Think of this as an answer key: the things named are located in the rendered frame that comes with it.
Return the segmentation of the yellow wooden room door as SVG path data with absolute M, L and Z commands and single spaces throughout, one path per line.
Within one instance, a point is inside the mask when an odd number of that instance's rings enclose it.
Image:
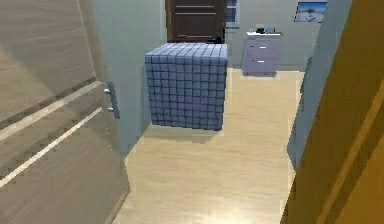
M 384 0 L 329 0 L 287 153 L 279 224 L 384 224 Z

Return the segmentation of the pale wooden room door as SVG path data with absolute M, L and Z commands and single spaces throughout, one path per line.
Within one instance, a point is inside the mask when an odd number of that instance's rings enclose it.
M 0 0 L 0 224 L 112 224 L 129 192 L 94 0 Z

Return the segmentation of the framed blue landscape picture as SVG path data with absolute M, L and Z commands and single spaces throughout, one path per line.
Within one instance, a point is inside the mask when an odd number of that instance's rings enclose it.
M 321 23 L 326 7 L 326 2 L 299 2 L 294 21 L 300 23 Z

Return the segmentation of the dark brown wooden door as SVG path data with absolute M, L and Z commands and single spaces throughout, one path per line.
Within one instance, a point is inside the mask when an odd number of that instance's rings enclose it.
M 225 42 L 226 0 L 165 0 L 167 42 Z

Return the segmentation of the blue checked cube ottoman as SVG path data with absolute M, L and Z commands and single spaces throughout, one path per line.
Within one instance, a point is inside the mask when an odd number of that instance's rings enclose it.
M 154 125 L 219 131 L 224 123 L 227 46 L 166 43 L 145 55 Z

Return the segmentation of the white framed window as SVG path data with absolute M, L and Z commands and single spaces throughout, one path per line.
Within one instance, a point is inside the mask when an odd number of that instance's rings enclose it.
M 238 28 L 240 24 L 239 0 L 226 0 L 226 27 Z

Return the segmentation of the lilac chest of drawers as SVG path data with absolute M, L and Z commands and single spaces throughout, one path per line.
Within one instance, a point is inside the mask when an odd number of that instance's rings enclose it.
M 279 66 L 281 39 L 281 33 L 248 32 L 244 39 L 243 74 L 274 76 Z

